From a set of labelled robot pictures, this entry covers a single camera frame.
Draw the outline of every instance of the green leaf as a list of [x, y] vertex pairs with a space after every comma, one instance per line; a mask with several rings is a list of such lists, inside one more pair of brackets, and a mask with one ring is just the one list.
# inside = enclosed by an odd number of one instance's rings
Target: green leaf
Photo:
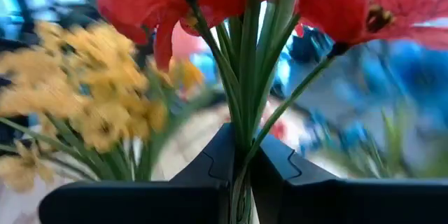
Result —
[[273, 19], [274, 33], [272, 38], [280, 37], [293, 16], [295, 0], [276, 0], [276, 15]]
[[243, 129], [242, 147], [249, 149], [253, 140], [254, 119], [253, 93], [258, 83], [256, 78], [256, 49], [258, 39], [258, 21], [260, 17], [261, 0], [248, 0], [244, 11], [241, 48], [239, 53], [239, 80], [241, 94], [241, 123]]
[[84, 143], [75, 136], [71, 129], [63, 122], [50, 114], [45, 115], [56, 127], [62, 138], [72, 145], [83, 157], [84, 164], [87, 165], [101, 179], [112, 179], [113, 175], [109, 167], [99, 158], [94, 150], [88, 150]]
[[206, 106], [214, 97], [215, 93], [210, 88], [204, 88], [200, 95], [190, 100], [181, 110], [179, 114], [171, 115], [169, 124], [164, 135], [156, 139], [152, 139], [150, 165], [154, 165], [163, 147], [168, 143], [169, 137], [173, 132], [182, 126], [182, 124], [198, 109]]
[[70, 172], [74, 172], [76, 175], [80, 176], [82, 179], [89, 180], [89, 181], [96, 181], [96, 179], [93, 176], [91, 176], [87, 172], [83, 171], [80, 168], [77, 168], [75, 165], [70, 164], [66, 161], [59, 160], [56, 157], [50, 157], [50, 156], [45, 156], [45, 157], [43, 157], [43, 159], [48, 160], [48, 161], [52, 162], [53, 164], [56, 164], [64, 169], [67, 169]]
[[129, 142], [129, 159], [131, 164], [132, 172], [135, 174], [137, 172], [137, 161], [135, 160], [135, 150], [134, 141]]
[[17, 149], [14, 146], [7, 146], [4, 144], [0, 144], [0, 150], [2, 151], [8, 151], [11, 153], [18, 153]]
[[62, 151], [71, 157], [75, 158], [77, 161], [84, 163], [85, 157], [80, 155], [76, 150], [72, 149], [69, 146], [64, 145], [63, 143], [59, 142], [58, 140], [52, 139], [51, 137], [39, 134], [37, 132], [34, 132], [26, 127], [23, 127], [15, 122], [12, 122], [6, 118], [0, 118], [0, 123], [4, 123], [16, 130], [19, 130], [25, 134], [28, 134], [31, 137], [34, 137], [35, 139], [45, 142], [47, 144], [50, 144], [52, 147], [56, 148], [59, 151]]
[[396, 172], [400, 166], [401, 160], [401, 133], [400, 128], [395, 122], [392, 121], [389, 117], [386, 116], [385, 112], [381, 112], [383, 122], [384, 122], [384, 132], [386, 139], [386, 160], [387, 165], [391, 172]]
[[146, 71], [146, 77], [149, 80], [150, 88], [147, 91], [146, 96], [151, 99], [151, 96], [155, 96], [158, 99], [161, 99], [165, 104], [168, 103], [168, 98], [165, 95], [163, 84], [161, 84], [160, 79], [158, 78], [157, 74], [155, 73], [156, 70], [154, 70], [152, 67], [148, 67]]
[[367, 146], [369, 148], [368, 153], [370, 154], [370, 157], [372, 158], [372, 161], [374, 162], [378, 174], [381, 178], [388, 178], [391, 176], [390, 171], [387, 169], [386, 165], [383, 163], [383, 157], [380, 154], [377, 142], [373, 138], [371, 134], [367, 135]]
[[234, 58], [230, 58], [230, 65], [239, 79], [239, 52], [241, 50], [242, 23], [239, 17], [229, 17], [230, 40], [234, 51]]
[[112, 169], [115, 177], [124, 181], [132, 181], [131, 170], [127, 166], [126, 160], [123, 155], [120, 154], [120, 147], [115, 146], [107, 153], [101, 154], [107, 164]]
[[332, 150], [330, 148], [324, 148], [320, 150], [317, 155], [319, 157], [328, 159], [331, 162], [334, 162], [336, 165], [339, 165], [346, 169], [350, 175], [355, 176], [357, 179], [361, 178], [370, 178], [371, 176], [358, 167], [351, 156], [348, 153], [343, 153], [342, 151]]
[[227, 29], [225, 28], [225, 24], [223, 22], [216, 27], [216, 33], [218, 35], [220, 48], [223, 53], [227, 55], [227, 60], [229, 60], [230, 66], [235, 72], [235, 64], [237, 64], [238, 58], [235, 55], [235, 51], [232, 47], [232, 42], [230, 41], [229, 34], [227, 33]]
[[252, 145], [251, 150], [249, 151], [248, 155], [245, 158], [245, 164], [248, 164], [250, 160], [253, 158], [253, 156], [256, 154], [258, 148], [260, 147], [261, 141], [266, 137], [266, 135], [271, 130], [274, 123], [279, 119], [281, 114], [291, 105], [294, 103], [294, 101], [303, 93], [303, 91], [308, 87], [308, 85], [319, 76], [319, 74], [326, 69], [331, 62], [333, 62], [335, 58], [325, 58], [322, 62], [317, 65], [311, 73], [305, 77], [305, 79], [294, 89], [293, 93], [290, 97], [285, 99], [280, 106], [278, 106], [273, 114], [267, 119], [265, 125], [260, 130], [260, 133], [258, 134], [257, 138], [255, 139], [255, 142]]
[[239, 105], [241, 104], [241, 93], [239, 90], [239, 81], [234, 71], [232, 70], [230, 63], [227, 60], [223, 59], [222, 52], [219, 50], [219, 47], [210, 32], [201, 10], [195, 4], [191, 5], [191, 8], [193, 9], [193, 13], [198, 20], [197, 30], [210, 46], [213, 57], [218, 65], [219, 74], [221, 80], [223, 81], [223, 86], [225, 89], [225, 96], [227, 97], [227, 102], [229, 105], [230, 117], [232, 118], [232, 122], [236, 126], [237, 146], [242, 146], [242, 117], [241, 111], [239, 109]]

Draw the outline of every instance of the yellow flower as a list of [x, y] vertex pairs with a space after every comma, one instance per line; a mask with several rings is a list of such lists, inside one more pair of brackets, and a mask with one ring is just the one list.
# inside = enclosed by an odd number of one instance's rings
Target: yellow flower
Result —
[[36, 33], [44, 42], [58, 43], [61, 41], [63, 29], [58, 24], [51, 22], [37, 22]]
[[204, 75], [202, 72], [191, 62], [183, 62], [183, 87], [186, 91], [191, 90], [203, 83]]
[[0, 157], [0, 178], [19, 193], [30, 191], [34, 177], [38, 174], [46, 183], [53, 182], [53, 171], [39, 159], [39, 150], [33, 142], [28, 150], [19, 141], [15, 142], [20, 156]]
[[68, 118], [80, 111], [89, 99], [76, 94], [63, 79], [54, 78], [35, 88], [12, 87], [0, 95], [0, 115], [13, 116], [45, 111]]
[[76, 49], [86, 64], [96, 69], [133, 63], [130, 56], [134, 51], [133, 43], [109, 24], [92, 25], [87, 30], [74, 27], [64, 35], [64, 40]]
[[33, 86], [53, 76], [64, 76], [57, 60], [41, 51], [22, 49], [15, 53], [8, 52], [0, 58], [0, 72], [12, 74], [11, 79], [16, 85]]
[[146, 116], [151, 103], [145, 97], [128, 94], [119, 97], [119, 102], [131, 116]]
[[117, 69], [88, 72], [80, 81], [89, 85], [91, 95], [98, 100], [126, 95], [130, 90], [143, 92], [148, 87], [148, 79], [128, 64]]
[[146, 141], [149, 139], [150, 130], [148, 120], [141, 116], [132, 117], [127, 124], [127, 132], [125, 134], [126, 139], [133, 139], [134, 137], [140, 137], [141, 140]]
[[[56, 127], [50, 122], [47, 116], [45, 116], [43, 113], [38, 113], [38, 121], [41, 125], [41, 134], [46, 135], [47, 137], [51, 137], [53, 139], [57, 139], [57, 129]], [[44, 152], [53, 151], [54, 148], [44, 142], [44, 141], [38, 141], [39, 148]]]
[[129, 113], [118, 103], [91, 103], [72, 119], [75, 122], [72, 125], [81, 133], [87, 146], [103, 153], [127, 132], [129, 119]]
[[[171, 59], [170, 61], [169, 61], [169, 65], [170, 65], [170, 70], [171, 70], [171, 65], [172, 65], [172, 62], [173, 62], [174, 60], [173, 59]], [[150, 67], [150, 69], [149, 69], [149, 71], [151, 71], [152, 73], [154, 73], [156, 76], [157, 76], [157, 78], [159, 79], [159, 81], [165, 86], [165, 87], [167, 87], [167, 88], [172, 88], [172, 87], [174, 87], [174, 84], [173, 84], [173, 79], [172, 79], [172, 75], [170, 75], [169, 73], [170, 72], [168, 72], [168, 73], [165, 73], [164, 71], [161, 71], [161, 70], [159, 70], [158, 68], [157, 68], [157, 65], [155, 64], [155, 60], [154, 60], [154, 58], [150, 58], [150, 59], [148, 59], [148, 61], [147, 61], [147, 65]]]
[[148, 110], [148, 124], [155, 132], [161, 132], [168, 120], [168, 108], [162, 101], [154, 101]]
[[169, 76], [174, 82], [182, 84], [186, 92], [203, 84], [204, 75], [190, 61], [171, 61], [169, 65]]

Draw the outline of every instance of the flower stem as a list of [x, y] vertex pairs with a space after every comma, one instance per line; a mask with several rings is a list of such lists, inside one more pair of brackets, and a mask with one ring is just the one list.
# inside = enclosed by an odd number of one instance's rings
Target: flower stem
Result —
[[89, 181], [96, 181], [95, 178], [93, 178], [91, 175], [87, 174], [85, 171], [83, 171], [82, 169], [79, 169], [75, 166], [73, 166], [72, 164], [69, 164], [68, 162], [62, 161], [57, 159], [56, 157], [43, 157], [43, 159], [48, 160], [56, 165], [59, 165], [60, 167], [63, 167], [64, 169], [67, 169], [71, 172], [76, 173], [77, 175], [79, 175], [82, 179], [86, 179]]
[[4, 144], [0, 144], [0, 150], [8, 151], [10, 153], [18, 153], [17, 149], [14, 146], [7, 146]]
[[271, 130], [271, 127], [279, 119], [281, 114], [294, 103], [294, 101], [303, 93], [303, 91], [308, 87], [308, 85], [317, 77], [319, 74], [330, 65], [334, 58], [325, 58], [319, 65], [313, 69], [311, 73], [294, 89], [290, 97], [285, 99], [282, 104], [274, 111], [274, 113], [269, 117], [264, 127], [258, 134], [253, 146], [259, 147], [261, 141], [266, 137], [266, 135]]

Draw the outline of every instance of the green stem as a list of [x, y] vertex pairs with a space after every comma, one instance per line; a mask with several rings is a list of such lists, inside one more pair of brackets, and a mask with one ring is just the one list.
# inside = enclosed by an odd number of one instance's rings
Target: green stem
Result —
[[327, 57], [325, 58], [321, 63], [319, 63], [316, 68], [313, 69], [311, 73], [308, 74], [307, 77], [294, 89], [293, 93], [290, 97], [285, 99], [279, 107], [276, 108], [274, 113], [269, 117], [263, 128], [261, 129], [260, 133], [258, 134], [257, 138], [255, 139], [255, 143], [251, 149], [251, 152], [248, 155], [251, 159], [255, 152], [257, 151], [258, 147], [261, 144], [261, 141], [266, 137], [266, 135], [271, 130], [274, 123], [279, 119], [281, 114], [290, 106], [292, 105], [295, 100], [303, 93], [303, 91], [308, 87], [308, 85], [317, 77], [319, 74], [326, 69], [330, 63], [334, 60], [334, 57]]
[[126, 160], [123, 158], [123, 156], [120, 154], [119, 146], [116, 147], [115, 150], [112, 150], [110, 152], [111, 159], [115, 163], [116, 167], [118, 168], [118, 171], [120, 172], [120, 175], [123, 179], [126, 181], [132, 180], [132, 175], [130, 174], [130, 169], [127, 166]]
[[310, 84], [319, 74], [326, 69], [330, 63], [335, 59], [331, 54], [325, 58], [319, 65], [313, 69], [311, 73], [308, 74], [308, 76], [299, 84], [294, 92], [291, 94], [289, 98], [287, 98], [283, 103], [275, 110], [275, 112], [269, 117], [267, 122], [265, 123], [265, 126], [261, 129], [260, 133], [258, 134], [257, 138], [255, 139], [255, 142], [253, 143], [251, 150], [247, 154], [247, 156], [244, 158], [243, 166], [241, 168], [240, 173], [238, 174], [235, 184], [234, 184], [234, 191], [232, 196], [234, 197], [232, 199], [232, 208], [234, 208], [233, 204], [236, 204], [238, 202], [238, 197], [242, 189], [242, 185], [244, 182], [244, 177], [246, 175], [247, 167], [249, 165], [249, 162], [252, 160], [252, 158], [255, 156], [258, 148], [260, 147], [260, 144], [262, 140], [266, 137], [268, 132], [271, 130], [271, 127], [274, 125], [274, 123], [279, 119], [281, 114], [299, 97], [300, 94], [305, 90], [305, 88]]
[[45, 116], [47, 116], [49, 121], [56, 127], [57, 131], [62, 135], [65, 141], [76, 148], [76, 150], [84, 157], [83, 163], [87, 165], [99, 178], [113, 178], [112, 171], [107, 164], [101, 160], [99, 155], [94, 150], [88, 150], [84, 146], [84, 143], [76, 137], [64, 121], [59, 120], [50, 114], [46, 114]]
[[11, 153], [18, 153], [17, 149], [14, 146], [7, 146], [4, 144], [0, 144], [0, 150], [2, 151], [8, 151]]
[[46, 142], [47, 144], [50, 144], [51, 146], [55, 147], [57, 150], [65, 152], [67, 154], [69, 154], [70, 156], [72, 156], [73, 158], [75, 158], [76, 160], [78, 160], [79, 162], [84, 163], [85, 157], [83, 157], [82, 155], [80, 155], [76, 150], [66, 146], [65, 144], [59, 142], [58, 140], [55, 140], [51, 137], [48, 136], [44, 136], [42, 134], [39, 134], [37, 132], [34, 132], [30, 129], [28, 129], [27, 127], [23, 127], [15, 122], [12, 122], [6, 118], [0, 118], [0, 123], [4, 123], [7, 126], [10, 126], [16, 130], [19, 130], [21, 132], [24, 132], [25, 134], [30, 135], [31, 137], [34, 137], [35, 139], [38, 139], [40, 141]]
[[241, 111], [239, 110], [238, 104], [241, 104], [241, 95], [239, 93], [239, 82], [237, 77], [235, 76], [234, 71], [230, 63], [223, 59], [222, 53], [219, 50], [218, 45], [216, 44], [213, 35], [211, 34], [209, 27], [207, 25], [207, 21], [204, 19], [204, 16], [197, 6], [197, 4], [191, 4], [191, 8], [193, 9], [193, 13], [197, 18], [197, 30], [200, 32], [204, 40], [209, 45], [213, 57], [218, 64], [218, 68], [220, 71], [220, 76], [223, 81], [223, 85], [225, 88], [225, 95], [227, 97], [227, 102], [229, 104], [230, 117], [236, 127], [237, 131], [237, 145], [242, 146], [243, 136], [242, 129], [240, 128], [242, 123], [241, 119]]
[[96, 179], [94, 177], [92, 177], [91, 175], [87, 174], [85, 171], [83, 171], [82, 169], [79, 169], [75, 166], [73, 166], [72, 164], [69, 164], [68, 162], [62, 161], [57, 159], [56, 157], [43, 157], [44, 160], [48, 160], [56, 165], [59, 165], [60, 167], [63, 167], [71, 172], [76, 173], [78, 176], [80, 176], [82, 179], [86, 179], [89, 181], [96, 181]]

